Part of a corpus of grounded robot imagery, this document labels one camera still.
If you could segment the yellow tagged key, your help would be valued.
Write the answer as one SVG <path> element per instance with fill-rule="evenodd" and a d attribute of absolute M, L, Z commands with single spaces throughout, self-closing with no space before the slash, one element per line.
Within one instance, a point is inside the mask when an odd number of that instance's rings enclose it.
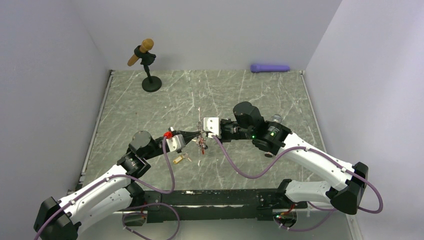
<path fill-rule="evenodd" d="M 176 157 L 172 162 L 174 164 L 178 164 L 183 160 L 188 160 L 189 162 L 192 162 L 191 158 L 189 157 L 189 155 L 187 153 L 181 154 L 178 157 Z"/>

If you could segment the red handled metal keyring holder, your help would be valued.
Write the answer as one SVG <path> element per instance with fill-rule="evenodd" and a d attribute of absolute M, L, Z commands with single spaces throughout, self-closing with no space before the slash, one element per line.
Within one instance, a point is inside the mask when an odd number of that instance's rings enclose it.
<path fill-rule="evenodd" d="M 196 137 L 196 144 L 198 145 L 198 147 L 200 148 L 200 152 L 202 155 L 205 154 L 205 150 L 208 149 L 208 146 L 206 144 L 206 139 L 205 139 L 205 133 L 204 133 L 204 127 L 203 127 L 203 122 L 199 121 L 196 125 L 197 130 L 199 131 L 199 135 Z"/>

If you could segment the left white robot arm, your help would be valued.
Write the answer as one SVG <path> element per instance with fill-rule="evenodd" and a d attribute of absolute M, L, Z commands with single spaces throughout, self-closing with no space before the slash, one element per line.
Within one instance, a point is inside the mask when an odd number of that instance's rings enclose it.
<path fill-rule="evenodd" d="M 39 208 L 35 239 L 76 240 L 94 223 L 123 209 L 137 210 L 145 200 L 140 177 L 151 167 L 149 159 L 180 152 L 201 131 L 170 129 L 154 139 L 148 131 L 136 132 L 126 153 L 99 178 L 59 200 L 49 197 Z"/>

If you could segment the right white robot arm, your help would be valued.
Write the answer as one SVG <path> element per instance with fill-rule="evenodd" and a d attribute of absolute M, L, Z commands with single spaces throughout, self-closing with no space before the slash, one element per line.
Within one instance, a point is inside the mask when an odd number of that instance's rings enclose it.
<path fill-rule="evenodd" d="M 351 164 L 332 157 L 312 146 L 282 124 L 275 114 L 265 120 L 259 109 L 248 101 L 233 108 L 235 120 L 220 119 L 217 138 L 222 143 L 250 140 L 259 150 L 273 156 L 286 157 L 322 180 L 301 182 L 285 179 L 276 193 L 276 203 L 288 208 L 293 203 L 317 202 L 331 204 L 336 210 L 355 215 L 366 190 L 369 168 L 362 162 Z"/>

